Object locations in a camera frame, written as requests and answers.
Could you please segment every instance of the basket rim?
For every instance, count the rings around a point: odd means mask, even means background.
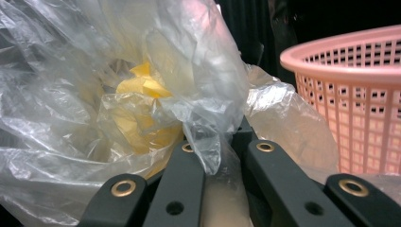
[[[280,63],[287,70],[305,75],[313,75],[320,79],[333,79],[335,77],[336,80],[344,81],[401,85],[401,65],[347,67],[303,61],[305,57],[327,51],[328,48],[340,48],[340,46],[343,47],[347,44],[377,42],[377,39],[384,40],[385,38],[387,40],[401,40],[401,25],[362,30],[295,45],[281,54]]]

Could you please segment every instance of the brass ring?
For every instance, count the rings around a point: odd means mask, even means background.
[[[259,150],[264,151],[264,152],[272,152],[272,151],[274,151],[274,146],[271,145],[271,144],[268,144],[268,143],[260,143],[260,144],[257,144],[256,147]]]
[[[353,188],[349,187],[347,184],[353,184],[353,185],[357,186],[360,190],[356,191]],[[357,196],[357,197],[366,197],[367,195],[369,195],[368,188],[365,185],[363,185],[362,183],[359,183],[354,180],[350,180],[350,179],[340,180],[339,186],[342,190],[348,192],[351,195]]]
[[[122,185],[122,184],[124,184],[124,183],[129,184],[130,187],[129,187],[127,190],[124,190],[124,191],[118,190],[118,186],[119,186],[119,185]],[[132,181],[132,180],[120,181],[120,182],[115,183],[115,184],[113,185],[113,187],[112,187],[112,194],[113,194],[115,197],[126,197],[126,196],[130,195],[130,194],[135,190],[135,187],[136,187],[136,183],[135,183],[134,181]]]
[[[191,148],[191,146],[189,144],[183,145],[183,151],[188,152],[188,153],[194,152],[194,150]]]

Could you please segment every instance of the yellow object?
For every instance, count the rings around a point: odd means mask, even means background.
[[[147,154],[162,148],[172,149],[183,140],[181,125],[172,127],[157,126],[151,116],[151,110],[157,105],[157,98],[171,96],[171,93],[158,81],[150,76],[148,62],[131,69],[136,76],[122,81],[116,89],[118,94],[137,93],[145,96],[133,96],[127,100],[132,103],[134,111],[122,108],[113,114],[113,120],[126,140],[130,143],[135,154]],[[149,173],[158,172],[165,164],[158,164]]]

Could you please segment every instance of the pink plastic laundry basket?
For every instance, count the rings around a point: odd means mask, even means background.
[[[281,55],[337,141],[340,171],[401,173],[401,26],[300,44]]]

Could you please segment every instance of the yellow object inside plastic bag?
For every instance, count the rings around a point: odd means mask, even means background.
[[[145,62],[131,69],[135,78],[122,81],[116,89],[117,94],[137,93],[154,98],[169,97],[171,93],[150,75],[150,64]],[[166,148],[172,145],[179,135],[183,134],[181,125],[164,127],[155,130],[155,122],[150,115],[154,101],[146,106],[140,105],[136,113],[121,112],[113,116],[113,120],[130,143],[135,154],[146,154],[153,150]]]

